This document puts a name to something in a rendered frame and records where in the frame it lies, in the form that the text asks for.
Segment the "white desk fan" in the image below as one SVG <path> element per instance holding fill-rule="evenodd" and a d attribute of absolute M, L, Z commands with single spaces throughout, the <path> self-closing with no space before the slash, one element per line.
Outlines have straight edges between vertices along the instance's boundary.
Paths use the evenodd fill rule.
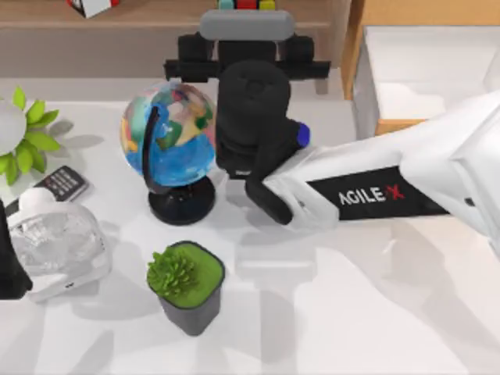
<path fill-rule="evenodd" d="M 47 188 L 22 193 L 7 222 L 13 250 L 33 282 L 27 292 L 32 302 L 101 280 L 112 269 L 111 251 L 93 213 L 77 203 L 58 202 Z"/>

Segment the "wooden cabinet with white inside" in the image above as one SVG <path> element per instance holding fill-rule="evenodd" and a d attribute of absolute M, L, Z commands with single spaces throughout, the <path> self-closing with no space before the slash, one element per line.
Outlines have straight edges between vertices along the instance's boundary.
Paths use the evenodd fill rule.
<path fill-rule="evenodd" d="M 500 91 L 500 0 L 351 0 L 341 81 L 358 139 Z"/>

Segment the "coloured puzzle cube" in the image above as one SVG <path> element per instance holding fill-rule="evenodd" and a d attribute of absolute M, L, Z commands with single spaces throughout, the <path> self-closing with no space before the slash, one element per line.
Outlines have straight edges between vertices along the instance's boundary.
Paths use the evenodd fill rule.
<path fill-rule="evenodd" d="M 275 0 L 216 0 L 216 7 L 221 10 L 271 10 L 277 9 Z"/>

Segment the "pale grey rounded box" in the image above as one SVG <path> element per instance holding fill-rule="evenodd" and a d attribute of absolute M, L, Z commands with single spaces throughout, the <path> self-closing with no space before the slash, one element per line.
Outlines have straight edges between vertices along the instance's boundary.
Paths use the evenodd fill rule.
<path fill-rule="evenodd" d="M 212 9 L 198 31 L 211 41 L 284 41 L 294 34 L 295 19 L 284 10 Z"/>

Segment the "leafy plant in white pot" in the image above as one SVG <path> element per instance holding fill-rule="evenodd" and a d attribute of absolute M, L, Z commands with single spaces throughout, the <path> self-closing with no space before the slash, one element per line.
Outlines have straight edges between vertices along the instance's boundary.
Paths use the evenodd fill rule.
<path fill-rule="evenodd" d="M 59 110 L 46 109 L 44 100 L 29 103 L 20 86 L 14 89 L 11 100 L 0 97 L 0 176 L 7 185 L 13 186 L 31 170 L 47 170 L 46 154 L 61 148 L 48 132 L 58 117 Z"/>

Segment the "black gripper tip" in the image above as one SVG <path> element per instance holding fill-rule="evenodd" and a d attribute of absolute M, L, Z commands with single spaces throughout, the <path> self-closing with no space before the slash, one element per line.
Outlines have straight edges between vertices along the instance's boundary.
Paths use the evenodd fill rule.
<path fill-rule="evenodd" d="M 5 206 L 0 199 L 0 301 L 19 300 L 33 288 L 11 241 Z"/>

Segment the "black calculator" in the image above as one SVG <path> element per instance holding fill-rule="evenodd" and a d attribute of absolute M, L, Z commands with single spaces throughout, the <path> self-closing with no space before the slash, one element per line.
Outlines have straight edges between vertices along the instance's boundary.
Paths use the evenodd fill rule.
<path fill-rule="evenodd" d="M 34 188 L 48 189 L 57 202 L 75 201 L 89 187 L 88 180 L 70 166 L 60 166 L 34 185 Z"/>

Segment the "globe on black stand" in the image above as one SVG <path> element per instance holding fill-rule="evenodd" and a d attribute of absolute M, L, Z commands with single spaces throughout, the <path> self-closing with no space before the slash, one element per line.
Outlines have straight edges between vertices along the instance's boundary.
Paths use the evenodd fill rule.
<path fill-rule="evenodd" d="M 127 163 L 148 188 L 148 204 L 174 226 L 202 220 L 216 192 L 209 178 L 216 158 L 216 106 L 196 87 L 161 80 L 136 94 L 120 119 Z"/>

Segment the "wooden shelf unit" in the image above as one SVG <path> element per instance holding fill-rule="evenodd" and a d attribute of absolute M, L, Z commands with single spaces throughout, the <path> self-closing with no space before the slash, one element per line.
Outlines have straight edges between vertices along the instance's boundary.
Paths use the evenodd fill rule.
<path fill-rule="evenodd" d="M 120 0 L 83 18 L 66 0 L 0 0 L 0 78 L 162 77 L 216 0 Z"/>

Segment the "red and white box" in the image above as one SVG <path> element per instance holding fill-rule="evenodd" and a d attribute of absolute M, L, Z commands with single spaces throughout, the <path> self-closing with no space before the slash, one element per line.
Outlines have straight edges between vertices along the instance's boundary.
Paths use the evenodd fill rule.
<path fill-rule="evenodd" d="M 120 0 L 66 0 L 66 4 L 83 18 L 89 19 L 118 6 Z"/>

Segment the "green plant in grey pot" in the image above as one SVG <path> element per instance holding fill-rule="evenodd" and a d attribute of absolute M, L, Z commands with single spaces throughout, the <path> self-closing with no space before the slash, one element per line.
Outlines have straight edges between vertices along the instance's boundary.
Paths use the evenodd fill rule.
<path fill-rule="evenodd" d="M 186 335 L 201 335 L 219 315 L 226 268 L 221 259 L 194 241 L 178 241 L 154 252 L 146 283 L 168 320 Z"/>

